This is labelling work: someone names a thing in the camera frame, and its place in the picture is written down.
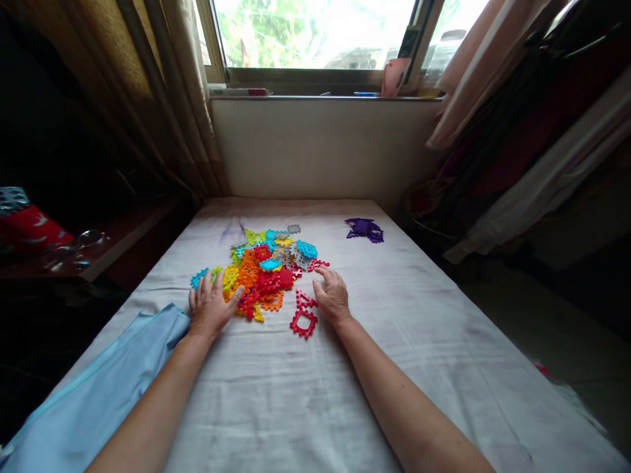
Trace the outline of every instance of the pink cup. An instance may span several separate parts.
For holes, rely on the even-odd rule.
[[[396,97],[411,62],[411,58],[397,58],[388,61],[388,64],[383,68],[381,97]]]

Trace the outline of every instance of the eyeglasses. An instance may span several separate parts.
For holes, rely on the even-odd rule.
[[[44,262],[44,269],[57,271],[64,263],[75,258],[80,258],[82,256],[79,253],[81,249],[103,243],[106,239],[109,238],[101,231],[84,231],[68,245],[60,246],[59,248],[55,248],[54,250],[46,253],[41,259]]]

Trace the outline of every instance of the white bed sheet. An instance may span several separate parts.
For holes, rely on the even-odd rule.
[[[371,218],[385,242],[346,239],[351,217]],[[214,199],[182,232],[104,327],[66,384],[139,311],[187,310],[191,276],[225,266],[241,222],[290,223],[346,281],[357,319],[498,471],[628,471],[580,416],[372,201]],[[312,294],[315,273],[297,287]],[[320,317],[307,341],[289,328],[294,292],[264,324],[235,317],[216,342],[180,424],[168,472],[398,471],[335,334]]]

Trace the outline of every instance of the light blue cloth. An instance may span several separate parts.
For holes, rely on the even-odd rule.
[[[189,318],[175,304],[140,313],[67,386],[39,406],[7,444],[2,473],[83,472],[127,417],[177,342]]]

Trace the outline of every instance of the window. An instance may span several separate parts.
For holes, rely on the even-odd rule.
[[[488,0],[445,0],[423,60],[424,87],[433,87]]]
[[[487,1],[197,0],[196,13],[209,81],[352,95],[378,91],[396,57],[413,60],[404,89],[440,75]]]

